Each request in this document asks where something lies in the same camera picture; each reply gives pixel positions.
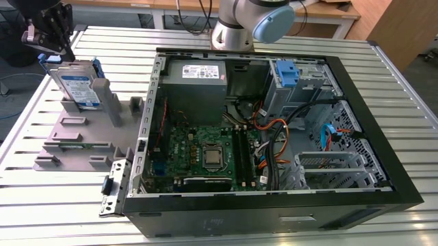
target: slotted aluminum table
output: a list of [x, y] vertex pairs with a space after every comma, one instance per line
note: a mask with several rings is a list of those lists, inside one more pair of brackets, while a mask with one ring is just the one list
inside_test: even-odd
[[[87, 27], [71, 36], [77, 59], [95, 56], [118, 98], [145, 96], [156, 47], [208, 49], [181, 31]], [[0, 245], [432, 245], [438, 242], [438, 121], [377, 47], [285, 37], [261, 52], [337, 56], [424, 203], [345, 231], [145, 238], [126, 218], [97, 217], [102, 172], [35, 172], [33, 160], [62, 109], [46, 76], [0, 148]]]

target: motherboard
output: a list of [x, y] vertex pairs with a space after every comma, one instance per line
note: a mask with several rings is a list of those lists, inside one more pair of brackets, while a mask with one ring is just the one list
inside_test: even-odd
[[258, 190], [250, 155], [257, 139], [256, 130], [172, 127], [168, 157], [152, 163], [146, 184], [160, 193]]

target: power supply label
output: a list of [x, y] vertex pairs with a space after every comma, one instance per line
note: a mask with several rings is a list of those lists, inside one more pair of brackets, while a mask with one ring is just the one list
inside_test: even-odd
[[218, 79], [218, 66], [184, 65], [182, 78]]
[[90, 89], [90, 81], [85, 76], [61, 76], [65, 89], [74, 102], [83, 109], [95, 109], [98, 98], [95, 92]]

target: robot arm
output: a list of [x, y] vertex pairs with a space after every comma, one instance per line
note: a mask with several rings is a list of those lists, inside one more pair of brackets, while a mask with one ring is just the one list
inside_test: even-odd
[[289, 0], [221, 0], [210, 42], [217, 50], [246, 51], [252, 38], [273, 43], [294, 19]]
[[71, 7], [59, 0], [7, 0], [21, 13], [26, 31], [22, 34], [23, 44], [35, 49], [61, 55], [62, 60], [74, 60], [69, 48], [69, 36], [73, 33]]
[[[62, 61], [74, 61], [69, 48], [73, 33], [71, 7], [59, 0], [7, 0], [26, 23], [23, 44], [61, 55]], [[286, 33], [294, 13], [289, 0], [221, 0], [218, 22], [210, 42], [218, 50], [246, 51], [252, 38], [272, 43]]]

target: open computer tower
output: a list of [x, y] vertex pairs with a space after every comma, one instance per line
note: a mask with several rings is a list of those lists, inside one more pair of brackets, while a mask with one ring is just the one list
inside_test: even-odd
[[212, 50], [157, 49], [102, 193], [146, 237], [347, 229], [421, 203], [336, 57]]

